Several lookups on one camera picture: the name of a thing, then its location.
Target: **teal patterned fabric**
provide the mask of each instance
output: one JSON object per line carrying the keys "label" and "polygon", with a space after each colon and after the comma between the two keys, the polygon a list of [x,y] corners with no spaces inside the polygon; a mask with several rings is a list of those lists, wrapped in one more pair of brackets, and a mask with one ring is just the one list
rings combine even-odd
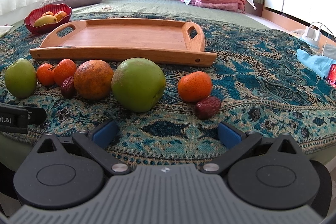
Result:
{"label": "teal patterned fabric", "polygon": [[[113,17],[191,20],[106,10],[77,14],[72,20]],[[34,94],[24,100],[12,97],[3,81],[6,67],[24,57],[37,68],[42,62],[32,60],[29,49],[39,47],[46,36],[34,36],[24,26],[19,27],[1,40],[1,98],[9,104],[43,107],[48,118],[39,126],[30,126],[28,135],[3,134],[34,144],[45,132],[70,136],[77,130],[93,129],[112,117],[121,130],[108,151],[132,166],[187,162],[201,166],[226,151],[217,139],[216,128],[220,121],[267,137],[288,132],[306,153],[336,142],[336,89],[296,60],[298,48],[309,51],[303,42],[278,30],[192,20],[204,30],[206,51],[216,52],[218,58],[210,68],[160,65],[167,88],[158,104],[142,114],[123,109],[112,94],[94,103],[78,95],[68,100],[56,86],[47,89],[39,85]],[[110,62],[110,65],[116,69],[118,63]],[[211,95],[222,100],[220,112],[206,121],[197,119],[194,106],[181,101],[177,93],[179,79],[197,70],[210,75]]]}

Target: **green apple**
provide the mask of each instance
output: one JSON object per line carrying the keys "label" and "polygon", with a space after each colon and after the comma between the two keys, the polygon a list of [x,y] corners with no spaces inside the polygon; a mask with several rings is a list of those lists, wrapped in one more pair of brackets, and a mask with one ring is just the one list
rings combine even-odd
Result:
{"label": "green apple", "polygon": [[166,78],[160,67],[145,58],[131,58],[122,62],[111,82],[117,101],[134,112],[150,110],[161,99]]}
{"label": "green apple", "polygon": [[26,98],[34,92],[37,85],[36,70],[24,58],[16,60],[5,72],[5,85],[16,98]]}

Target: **phone screen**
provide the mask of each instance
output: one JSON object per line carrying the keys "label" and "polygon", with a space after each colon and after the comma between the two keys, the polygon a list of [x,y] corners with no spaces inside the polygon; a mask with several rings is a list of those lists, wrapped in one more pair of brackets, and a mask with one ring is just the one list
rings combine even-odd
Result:
{"label": "phone screen", "polygon": [[332,64],[327,77],[328,84],[336,88],[336,64]]}

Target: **white circular logo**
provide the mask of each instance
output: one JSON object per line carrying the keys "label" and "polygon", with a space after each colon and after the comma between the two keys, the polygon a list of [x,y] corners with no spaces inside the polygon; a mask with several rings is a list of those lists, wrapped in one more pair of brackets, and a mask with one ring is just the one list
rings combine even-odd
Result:
{"label": "white circular logo", "polygon": [[164,167],[164,168],[161,168],[161,171],[163,173],[168,173],[170,171],[170,169],[168,167]]}

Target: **fruit bowl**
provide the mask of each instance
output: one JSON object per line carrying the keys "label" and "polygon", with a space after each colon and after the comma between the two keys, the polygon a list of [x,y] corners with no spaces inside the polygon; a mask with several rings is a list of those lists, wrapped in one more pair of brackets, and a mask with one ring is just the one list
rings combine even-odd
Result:
{"label": "fruit bowl", "polygon": [[[66,17],[63,17],[57,23],[45,24],[40,27],[34,27],[34,23],[37,19],[39,19],[44,12],[53,12],[56,14],[59,11],[64,11],[67,13]],[[72,14],[72,8],[68,5],[61,3],[61,4],[47,4],[41,8],[35,9],[30,12],[30,14],[25,18],[25,26],[26,28],[33,34],[45,34],[51,32],[52,30],[56,29],[58,26],[69,22],[70,17]]]}

